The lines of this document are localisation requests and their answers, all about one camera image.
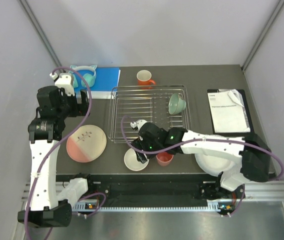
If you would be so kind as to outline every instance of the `instruction booklet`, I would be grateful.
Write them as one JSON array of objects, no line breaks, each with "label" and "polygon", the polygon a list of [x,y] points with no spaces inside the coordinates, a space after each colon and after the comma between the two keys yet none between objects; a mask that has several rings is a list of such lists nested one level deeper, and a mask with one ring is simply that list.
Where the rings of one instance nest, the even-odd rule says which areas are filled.
[{"label": "instruction booklet", "polygon": [[216,133],[251,131],[241,93],[236,89],[208,92],[211,116]]}]

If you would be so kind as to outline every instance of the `blue notebook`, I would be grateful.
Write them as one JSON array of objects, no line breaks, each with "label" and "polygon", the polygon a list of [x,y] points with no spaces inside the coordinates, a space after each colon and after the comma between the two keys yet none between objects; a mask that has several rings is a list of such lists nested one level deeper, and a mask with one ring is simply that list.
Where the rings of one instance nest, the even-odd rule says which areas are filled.
[{"label": "blue notebook", "polygon": [[[89,70],[78,71],[81,75],[91,72]],[[120,79],[121,70],[119,67],[98,67],[96,69],[95,84],[91,87],[93,99],[109,99],[114,87],[117,87]],[[74,88],[75,93],[78,95],[82,87],[81,80],[76,76],[76,80],[79,87]]]}]

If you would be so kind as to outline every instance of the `green cup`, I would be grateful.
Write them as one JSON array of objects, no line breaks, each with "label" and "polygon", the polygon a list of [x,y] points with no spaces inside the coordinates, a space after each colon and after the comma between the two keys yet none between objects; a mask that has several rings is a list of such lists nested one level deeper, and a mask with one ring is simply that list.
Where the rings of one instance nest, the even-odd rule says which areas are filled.
[{"label": "green cup", "polygon": [[186,101],[178,93],[174,93],[168,103],[168,112],[171,115],[176,115],[182,112],[185,108]]}]

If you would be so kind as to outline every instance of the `white bowl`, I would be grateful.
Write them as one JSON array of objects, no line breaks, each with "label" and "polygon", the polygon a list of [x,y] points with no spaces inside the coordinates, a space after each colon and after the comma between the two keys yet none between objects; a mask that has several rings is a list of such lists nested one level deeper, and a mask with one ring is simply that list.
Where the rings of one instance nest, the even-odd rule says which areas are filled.
[{"label": "white bowl", "polygon": [[136,153],[132,148],[128,149],[124,155],[124,163],[126,167],[132,171],[137,172],[143,170],[147,167],[148,162],[149,161],[147,161],[146,163],[141,163],[137,161]]}]

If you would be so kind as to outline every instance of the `wire dish rack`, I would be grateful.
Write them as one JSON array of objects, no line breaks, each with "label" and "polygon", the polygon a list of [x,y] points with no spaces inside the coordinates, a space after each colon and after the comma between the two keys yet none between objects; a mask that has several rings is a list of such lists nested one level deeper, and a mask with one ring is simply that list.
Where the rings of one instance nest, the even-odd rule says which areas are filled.
[{"label": "wire dish rack", "polygon": [[[155,85],[150,89],[142,86],[118,86],[112,89],[108,118],[108,137],[115,143],[124,143],[121,133],[122,117],[130,116],[133,121],[144,119],[168,130],[172,127],[189,129],[190,110],[186,87],[183,85]],[[177,115],[168,113],[168,103],[172,94],[178,93],[186,101],[186,109]],[[124,121],[124,132],[128,140],[138,137],[138,132]]]}]

